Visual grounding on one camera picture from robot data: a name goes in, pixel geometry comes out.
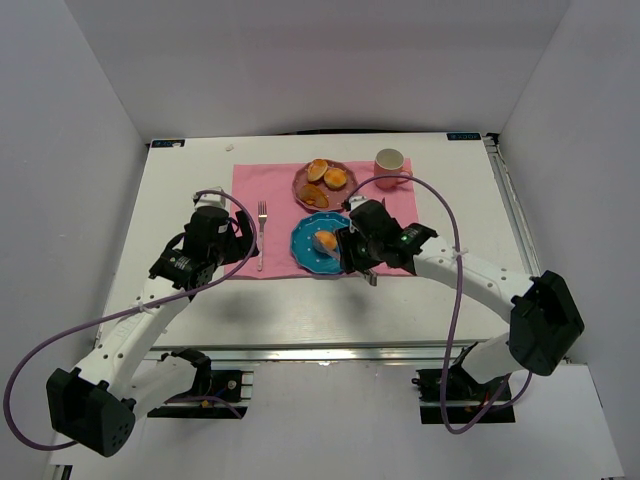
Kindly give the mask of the metal tongs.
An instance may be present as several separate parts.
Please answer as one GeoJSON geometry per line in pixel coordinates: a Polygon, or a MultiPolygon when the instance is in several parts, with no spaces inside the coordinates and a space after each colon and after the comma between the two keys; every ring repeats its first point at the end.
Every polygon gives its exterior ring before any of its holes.
{"type": "MultiPolygon", "coordinates": [[[[315,250],[318,252],[329,256],[330,258],[336,260],[337,262],[341,261],[340,254],[337,251],[337,248],[331,249],[332,243],[326,245],[320,238],[316,235],[312,236],[312,244],[315,250]]],[[[364,272],[356,271],[356,274],[367,281],[370,286],[375,287],[378,283],[377,273],[371,270],[365,270],[364,272]]]]}

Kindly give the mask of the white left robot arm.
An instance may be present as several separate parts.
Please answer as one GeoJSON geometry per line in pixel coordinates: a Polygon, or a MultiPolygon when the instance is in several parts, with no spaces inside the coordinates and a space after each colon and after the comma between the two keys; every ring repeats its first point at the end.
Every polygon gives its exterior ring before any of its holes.
{"type": "Polygon", "coordinates": [[[211,361],[180,348],[144,373],[138,367],[171,321],[215,271],[256,255],[255,225],[240,209],[195,209],[149,271],[133,313],[71,371],[56,369],[46,383],[55,431],[104,456],[126,443],[137,420],[174,397],[198,397],[211,387],[211,361]]]}

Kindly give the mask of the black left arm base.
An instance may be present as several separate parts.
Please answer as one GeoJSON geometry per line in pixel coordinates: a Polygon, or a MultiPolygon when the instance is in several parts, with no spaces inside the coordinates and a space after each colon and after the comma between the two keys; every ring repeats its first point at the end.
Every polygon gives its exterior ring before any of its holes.
{"type": "Polygon", "coordinates": [[[157,361],[191,360],[196,368],[192,387],[176,394],[168,403],[151,410],[148,418],[241,420],[252,398],[250,370],[215,366],[205,354],[194,349],[162,353],[157,361]]]}

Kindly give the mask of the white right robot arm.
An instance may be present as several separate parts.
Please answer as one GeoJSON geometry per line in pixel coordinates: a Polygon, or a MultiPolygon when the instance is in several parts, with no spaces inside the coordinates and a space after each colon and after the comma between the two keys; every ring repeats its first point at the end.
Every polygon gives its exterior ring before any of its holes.
{"type": "Polygon", "coordinates": [[[459,396],[516,371],[551,375],[584,332],[562,276],[512,272],[457,251],[424,225],[400,226],[377,200],[356,196],[344,205],[350,223],[336,237],[345,273],[371,280],[379,265],[403,270],[453,288],[508,324],[507,333],[464,349],[444,369],[447,384],[459,396]]]}

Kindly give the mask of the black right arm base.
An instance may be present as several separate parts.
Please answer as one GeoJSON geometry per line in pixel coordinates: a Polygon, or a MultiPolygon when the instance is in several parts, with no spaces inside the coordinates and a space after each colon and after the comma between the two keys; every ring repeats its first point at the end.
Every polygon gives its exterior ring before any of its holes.
{"type": "MultiPolygon", "coordinates": [[[[416,371],[412,384],[419,398],[420,420],[424,425],[444,424],[440,405],[442,372],[439,369],[416,371]]],[[[475,384],[463,379],[452,369],[449,372],[446,390],[446,412],[449,423],[462,428],[489,403],[499,390],[501,378],[486,384],[475,384]]],[[[491,408],[478,420],[480,424],[512,424],[516,422],[514,408],[509,405],[511,389],[505,386],[491,408]]]]}

